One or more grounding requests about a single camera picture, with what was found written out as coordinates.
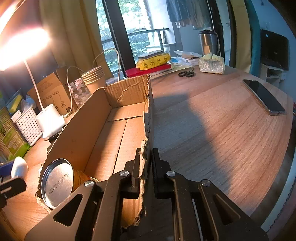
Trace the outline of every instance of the smartphone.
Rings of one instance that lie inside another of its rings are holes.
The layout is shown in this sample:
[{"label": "smartphone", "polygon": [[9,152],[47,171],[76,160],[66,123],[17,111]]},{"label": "smartphone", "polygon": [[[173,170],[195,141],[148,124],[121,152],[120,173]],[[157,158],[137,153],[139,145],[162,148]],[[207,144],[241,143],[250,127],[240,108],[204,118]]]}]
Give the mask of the smartphone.
[{"label": "smartphone", "polygon": [[286,115],[278,100],[257,80],[243,80],[245,86],[255,95],[269,115]]}]

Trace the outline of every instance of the can lid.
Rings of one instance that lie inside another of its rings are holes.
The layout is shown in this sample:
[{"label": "can lid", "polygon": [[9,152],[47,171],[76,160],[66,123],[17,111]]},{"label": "can lid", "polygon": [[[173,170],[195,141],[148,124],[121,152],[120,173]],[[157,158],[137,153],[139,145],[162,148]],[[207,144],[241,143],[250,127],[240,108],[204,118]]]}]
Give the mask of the can lid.
[{"label": "can lid", "polygon": [[210,30],[210,29],[205,29],[200,31],[198,34],[216,34],[214,31]]},{"label": "can lid", "polygon": [[72,192],[73,169],[66,159],[54,160],[41,179],[41,195],[45,204],[54,209]]}]

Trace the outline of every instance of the red book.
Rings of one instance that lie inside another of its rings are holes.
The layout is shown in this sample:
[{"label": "red book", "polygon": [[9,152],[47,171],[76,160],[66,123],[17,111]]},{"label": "red book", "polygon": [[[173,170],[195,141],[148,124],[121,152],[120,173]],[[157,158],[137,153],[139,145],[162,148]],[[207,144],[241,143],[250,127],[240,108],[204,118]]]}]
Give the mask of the red book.
[{"label": "red book", "polygon": [[154,73],[157,71],[166,70],[166,69],[170,69],[170,68],[171,68],[171,65],[168,63],[154,67],[152,69],[147,69],[147,70],[140,70],[139,68],[132,68],[132,69],[128,69],[126,71],[126,76],[128,78],[131,78],[131,77],[140,76],[143,74],[150,74],[150,73]]}]

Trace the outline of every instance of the black scissor handles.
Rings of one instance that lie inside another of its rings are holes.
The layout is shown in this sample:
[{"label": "black scissor handles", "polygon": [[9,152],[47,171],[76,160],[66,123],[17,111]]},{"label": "black scissor handles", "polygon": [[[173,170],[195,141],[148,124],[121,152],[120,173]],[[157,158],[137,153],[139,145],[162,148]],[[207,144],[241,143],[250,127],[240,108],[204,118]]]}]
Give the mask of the black scissor handles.
[{"label": "black scissor handles", "polygon": [[178,74],[178,76],[180,77],[187,77],[187,78],[190,78],[190,77],[193,77],[195,75],[195,73],[193,72],[194,68],[192,68],[192,70],[190,71],[182,71]]}]

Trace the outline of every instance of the yellow package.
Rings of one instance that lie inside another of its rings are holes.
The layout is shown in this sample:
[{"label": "yellow package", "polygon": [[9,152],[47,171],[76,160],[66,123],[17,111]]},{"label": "yellow package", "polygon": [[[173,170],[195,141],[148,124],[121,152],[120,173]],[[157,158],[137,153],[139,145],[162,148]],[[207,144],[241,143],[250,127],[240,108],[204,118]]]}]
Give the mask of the yellow package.
[{"label": "yellow package", "polygon": [[154,67],[165,64],[170,60],[170,55],[168,53],[160,54],[157,56],[153,56],[148,59],[140,59],[138,60],[136,67],[140,70],[152,69]]}]

